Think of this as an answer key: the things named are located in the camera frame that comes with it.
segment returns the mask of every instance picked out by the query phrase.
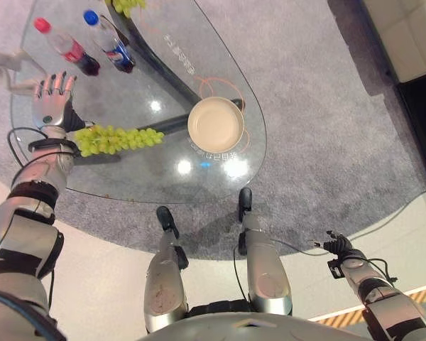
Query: red bottle cap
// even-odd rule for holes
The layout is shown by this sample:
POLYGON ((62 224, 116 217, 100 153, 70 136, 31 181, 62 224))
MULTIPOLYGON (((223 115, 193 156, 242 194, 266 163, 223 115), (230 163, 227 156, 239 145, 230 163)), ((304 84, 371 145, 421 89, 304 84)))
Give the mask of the red bottle cap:
POLYGON ((41 33, 47 33, 50 31, 50 24, 44 18, 36 18, 33 25, 41 33))

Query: white floor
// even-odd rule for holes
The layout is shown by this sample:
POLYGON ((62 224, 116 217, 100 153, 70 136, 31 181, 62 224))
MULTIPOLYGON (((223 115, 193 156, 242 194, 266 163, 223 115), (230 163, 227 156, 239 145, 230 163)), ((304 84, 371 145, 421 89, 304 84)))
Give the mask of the white floor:
MULTIPOLYGON (((0 182, 0 202, 9 189, 0 182)), ((381 222, 358 234, 380 226, 381 222)), ((152 254, 89 236, 57 221, 65 246, 57 263, 52 315, 69 340, 136 340, 146 334, 143 289, 152 254)), ((426 193, 384 228, 354 242, 368 257, 384 258, 402 291, 426 285, 426 193)), ((282 258, 293 292, 294 315, 313 318, 358 305, 345 280, 327 268, 331 256, 282 258)), ((246 263, 237 264, 246 290, 246 263)), ((190 306, 240 298, 231 261, 191 259, 182 274, 190 306)), ((49 278, 43 283, 46 288, 49 278)))

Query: black cable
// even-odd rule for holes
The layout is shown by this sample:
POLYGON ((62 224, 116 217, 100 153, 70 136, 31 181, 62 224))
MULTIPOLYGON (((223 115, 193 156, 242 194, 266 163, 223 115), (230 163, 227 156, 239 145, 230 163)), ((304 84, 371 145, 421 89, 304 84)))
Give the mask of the black cable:
POLYGON ((379 227, 376 227, 375 229, 372 229, 371 231, 367 231, 363 234, 360 234, 359 236, 356 236, 354 238, 349 239, 350 241, 356 240, 358 238, 362 238, 364 236, 367 236, 368 234, 374 233, 375 231, 380 230, 381 228, 385 227, 386 225, 390 224, 394 219, 396 219, 396 217, 398 217, 398 215, 400 215, 403 210, 405 210, 407 208, 408 205, 410 205, 412 202, 414 202, 416 199, 418 199, 418 197, 420 197, 421 195, 425 194, 426 190, 423 190, 420 194, 418 194, 416 197, 414 197, 411 201, 409 201, 407 204, 405 204, 404 206, 402 206, 398 213, 396 213, 395 215, 393 215, 387 222, 385 222, 384 224, 382 224, 379 227))
POLYGON ((0 291, 0 303, 25 318, 48 341, 66 341, 66 337, 27 302, 0 291))
POLYGON ((317 257, 317 256, 323 256, 324 254, 329 254, 329 252, 322 252, 321 254, 310 254, 309 252, 302 251, 302 250, 300 250, 300 249, 298 249, 298 248, 294 247, 293 245, 291 245, 291 244, 289 244, 289 243, 287 243, 287 242, 283 242, 282 240, 274 239, 274 238, 270 238, 270 240, 271 240, 271 241, 273 241, 273 242, 277 242, 277 243, 280 243, 280 244, 282 244, 282 245, 285 245, 285 246, 287 246, 287 247, 290 247, 291 249, 294 249, 295 251, 298 251, 298 252, 300 252, 301 254, 305 254, 305 255, 307 255, 307 256, 314 256, 314 257, 317 257))
POLYGON ((243 288, 241 287, 240 278, 239 278, 239 273, 236 271, 235 250, 236 250, 236 248, 237 248, 237 247, 238 247, 238 245, 236 245, 236 246, 234 247, 234 252, 233 252, 233 254, 234 254, 234 270, 235 270, 235 277, 236 277, 236 281, 237 281, 237 282, 238 282, 238 284, 239 284, 241 294, 243 295, 243 299, 244 299, 246 302, 248 302, 248 300, 246 299, 246 296, 245 296, 245 294, 244 294, 243 288))
POLYGON ((53 294, 53 291, 54 291, 54 281, 55 281, 55 269, 52 269, 52 271, 50 272, 50 288, 49 288, 49 300, 48 300, 49 309, 52 305, 52 294, 53 294))
POLYGON ((14 183, 16 182, 16 179, 20 176, 20 174, 22 174, 22 172, 32 163, 34 163, 37 160, 40 160, 41 158, 44 158, 45 156, 49 156, 49 155, 55 155, 55 154, 65 154, 65 155, 71 155, 74 156, 74 153, 70 152, 70 151, 53 151, 51 153, 46 153, 43 155, 39 155, 37 158, 34 158, 32 160, 30 160, 29 162, 27 162, 21 169, 18 170, 18 172, 15 174, 13 181, 11 182, 11 187, 13 187, 14 183))
POLYGON ((373 266, 375 266, 380 273, 382 274, 383 277, 385 277, 385 279, 389 282, 389 284, 391 284, 392 287, 394 287, 394 282, 396 282, 397 278, 396 277, 391 277, 390 274, 388 273, 388 263, 385 259, 382 258, 370 258, 370 259, 366 259, 366 258, 362 258, 362 257, 356 257, 356 256, 351 256, 351 257, 346 257, 345 260, 347 259, 358 259, 360 261, 367 261, 368 263, 372 264, 373 266), (385 264, 385 271, 383 271, 380 266, 377 266, 373 261, 382 261, 385 264))
POLYGON ((29 130, 29 131, 34 131, 40 135, 43 135, 46 139, 49 137, 48 135, 44 134, 41 130, 37 130, 34 128, 30 128, 28 126, 18 126, 17 128, 12 128, 12 130, 8 131, 8 135, 6 136, 6 140, 8 141, 8 146, 11 149, 11 152, 14 156, 14 158, 16 159, 16 162, 20 165, 20 167, 23 167, 23 164, 21 162, 21 160, 19 159, 19 157, 17 156, 16 150, 13 147, 13 144, 11 143, 11 134, 14 133, 16 130, 29 130))
MULTIPOLYGON (((371 233, 374 233, 375 231, 378 231, 378 230, 380 230, 380 229, 382 229, 382 228, 384 228, 386 225, 388 225, 388 224, 390 224, 394 219, 396 219, 406 208, 407 208, 407 206, 408 205, 410 205, 412 202, 414 202, 416 199, 418 199, 418 197, 420 197, 421 195, 423 195, 423 194, 425 194, 426 193, 426 190, 424 190, 423 192, 421 192, 420 194, 418 194, 418 195, 416 195, 412 200, 410 200, 407 204, 405 204, 404 206, 402 206, 400 209, 399 209, 399 211, 395 214, 395 215, 393 215, 387 222, 384 222, 382 225, 380 225, 380 226, 378 226, 378 227, 376 227, 375 229, 372 229, 371 231, 367 231, 367 232, 364 232, 363 234, 360 234, 360 235, 358 235, 358 236, 355 236, 355 237, 353 237, 353 238, 350 238, 349 239, 349 241, 350 242, 352 242, 352 241, 354 241, 354 240, 357 240, 358 238, 362 238, 362 237, 364 237, 364 236, 367 236, 368 234, 371 234, 371 233)), ((295 251, 298 251, 298 252, 300 252, 301 254, 306 254, 307 256, 324 256, 325 254, 329 254, 329 252, 328 251, 326 251, 326 252, 321 252, 320 254, 311 254, 311 253, 309 253, 309 252, 306 252, 306 251, 302 251, 302 250, 300 250, 300 249, 298 249, 297 247, 294 247, 293 245, 291 245, 291 244, 289 244, 289 243, 287 243, 287 242, 284 242, 284 241, 282 241, 282 240, 279 240, 279 239, 270 239, 270 240, 272 240, 272 241, 274 241, 274 242, 278 242, 278 243, 280 243, 280 244, 282 244, 282 245, 285 245, 285 246, 287 246, 287 247, 290 247, 291 249, 294 249, 295 251)))

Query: robot leg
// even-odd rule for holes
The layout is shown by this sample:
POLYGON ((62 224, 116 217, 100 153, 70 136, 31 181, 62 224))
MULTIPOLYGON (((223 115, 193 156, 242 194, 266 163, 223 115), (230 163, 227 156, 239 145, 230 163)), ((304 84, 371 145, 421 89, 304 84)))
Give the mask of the robot leg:
POLYGON ((261 313, 292 314, 290 285, 283 264, 272 241, 261 231, 251 212, 252 192, 243 188, 239 196, 239 252, 247 256, 249 298, 261 313))
POLYGON ((185 317, 187 301, 180 275, 188 260, 178 245, 178 230, 168 208, 161 206, 156 214, 163 226, 159 252, 147 271, 143 313, 148 332, 154 332, 185 317))

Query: humanoid robot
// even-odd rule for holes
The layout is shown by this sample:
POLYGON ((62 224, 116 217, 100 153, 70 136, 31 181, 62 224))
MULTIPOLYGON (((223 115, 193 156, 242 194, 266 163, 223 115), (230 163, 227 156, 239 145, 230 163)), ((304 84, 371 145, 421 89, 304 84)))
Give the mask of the humanoid robot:
MULTIPOLYGON (((63 235, 53 226, 54 208, 77 156, 67 132, 85 127, 72 108, 75 77, 50 75, 35 87, 33 123, 43 139, 29 145, 32 159, 17 172, 0 205, 0 340, 66 340, 49 314, 41 283, 55 267, 63 235)), ((368 340, 292 317, 290 285, 272 241, 252 212, 252 192, 239 193, 243 224, 239 253, 246 255, 248 299, 189 309, 180 271, 188 265, 179 232, 166 207, 159 252, 147 273, 142 340, 368 340)), ((426 313, 377 272, 342 234, 317 243, 337 255, 328 262, 335 278, 345 277, 364 304, 363 316, 375 340, 426 341, 426 313)))

